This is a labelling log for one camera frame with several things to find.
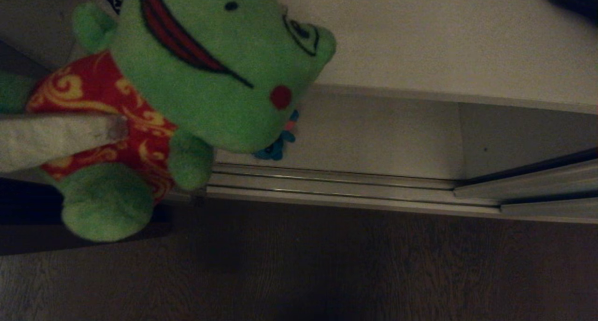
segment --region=black eye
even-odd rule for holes
[[[297,23],[297,21],[291,21],[291,27],[293,27],[293,29],[295,29],[295,32],[297,32],[297,34],[299,35],[299,37],[301,38],[309,38],[309,31],[303,29],[299,23]]]
[[[229,12],[232,12],[233,10],[237,10],[237,8],[239,8],[239,4],[237,4],[237,2],[235,2],[235,1],[231,1],[231,2],[228,2],[226,4],[226,6],[224,6],[224,8],[226,10],[228,10]]]

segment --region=red cheek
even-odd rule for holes
[[[276,86],[270,93],[270,101],[279,110],[287,108],[291,104],[292,98],[293,93],[284,85]]]

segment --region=dark wooden floor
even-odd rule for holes
[[[598,320],[598,227],[210,200],[166,238],[0,257],[0,320]]]

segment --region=red patterned fabric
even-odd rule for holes
[[[123,163],[151,185],[156,202],[173,187],[167,161],[177,126],[135,91],[109,51],[80,59],[43,79],[33,91],[27,112],[99,112],[128,119],[127,140],[43,165],[52,178],[60,180],[93,164]]]

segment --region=open mouth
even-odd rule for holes
[[[250,89],[254,85],[220,63],[207,51],[168,10],[163,0],[141,0],[145,25],[170,53],[199,70],[228,74]]]

